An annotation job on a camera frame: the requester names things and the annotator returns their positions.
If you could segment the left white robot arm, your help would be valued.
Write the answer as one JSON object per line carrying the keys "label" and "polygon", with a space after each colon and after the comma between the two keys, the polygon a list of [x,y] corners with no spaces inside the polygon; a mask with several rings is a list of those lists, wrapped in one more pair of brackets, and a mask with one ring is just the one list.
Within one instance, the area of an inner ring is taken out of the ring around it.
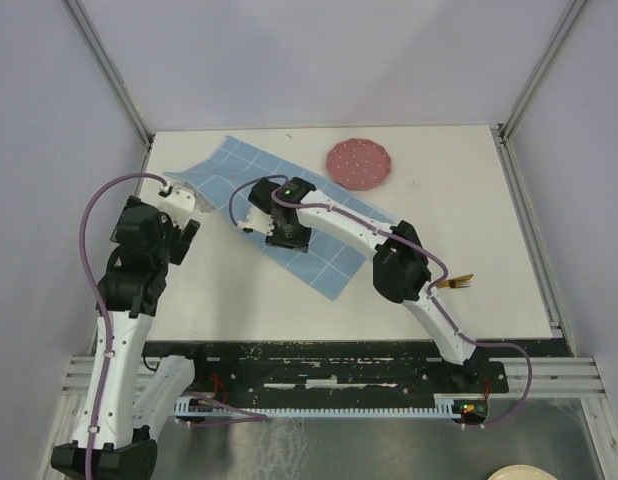
{"label": "left white robot arm", "polygon": [[97,284],[97,347],[83,412],[71,440],[51,455],[52,468],[70,479],[150,478],[176,401],[209,381],[206,361],[171,354],[144,390],[136,387],[168,270],[182,263],[200,227],[195,206],[193,193],[176,190],[156,206],[131,196],[123,207]]}

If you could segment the blue checked cloth placemat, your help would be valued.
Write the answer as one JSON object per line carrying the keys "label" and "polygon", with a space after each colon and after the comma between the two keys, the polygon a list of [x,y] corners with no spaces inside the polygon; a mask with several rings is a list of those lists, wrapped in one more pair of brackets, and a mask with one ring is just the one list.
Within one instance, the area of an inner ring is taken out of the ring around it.
{"label": "blue checked cloth placemat", "polygon": [[[195,188],[224,217],[233,213],[237,220],[244,219],[248,213],[247,191],[237,194],[232,207],[228,206],[230,195],[245,182],[272,174],[303,178],[359,215],[392,221],[372,204],[327,178],[229,135],[206,160],[181,172],[164,173]],[[269,246],[261,233],[247,234],[245,238],[262,254],[330,300],[340,296],[366,262],[354,248],[321,231],[312,233],[306,253]]]}

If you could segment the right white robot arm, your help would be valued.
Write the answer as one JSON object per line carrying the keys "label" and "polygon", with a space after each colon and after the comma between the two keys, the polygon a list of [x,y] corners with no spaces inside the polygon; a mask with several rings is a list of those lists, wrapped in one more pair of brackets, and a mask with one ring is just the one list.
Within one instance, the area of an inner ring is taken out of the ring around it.
{"label": "right white robot arm", "polygon": [[470,391],[484,379],[484,358],[465,332],[444,312],[429,262],[415,228],[363,216],[336,202],[310,182],[294,177],[278,184],[256,181],[248,195],[245,231],[265,235],[273,247],[306,252],[317,230],[333,236],[372,264],[372,284],[385,300],[405,307],[433,340],[449,383]]}

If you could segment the green handled gold fork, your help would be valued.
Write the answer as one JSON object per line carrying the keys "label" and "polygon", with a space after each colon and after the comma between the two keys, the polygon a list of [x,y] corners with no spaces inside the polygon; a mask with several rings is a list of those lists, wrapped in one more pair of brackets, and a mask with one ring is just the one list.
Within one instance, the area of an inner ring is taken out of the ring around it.
{"label": "green handled gold fork", "polygon": [[470,280],[447,280],[437,285],[438,289],[463,289],[471,286]]}

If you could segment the clear plastic cup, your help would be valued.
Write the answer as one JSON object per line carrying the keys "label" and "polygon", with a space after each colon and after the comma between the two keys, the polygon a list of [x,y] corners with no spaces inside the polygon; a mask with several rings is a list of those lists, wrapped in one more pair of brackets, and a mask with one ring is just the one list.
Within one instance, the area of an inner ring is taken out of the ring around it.
{"label": "clear plastic cup", "polygon": [[193,194],[197,209],[201,213],[211,213],[216,209],[216,207],[203,194],[201,194],[200,191],[197,188],[195,188],[192,184],[187,183],[186,189],[189,190]]}

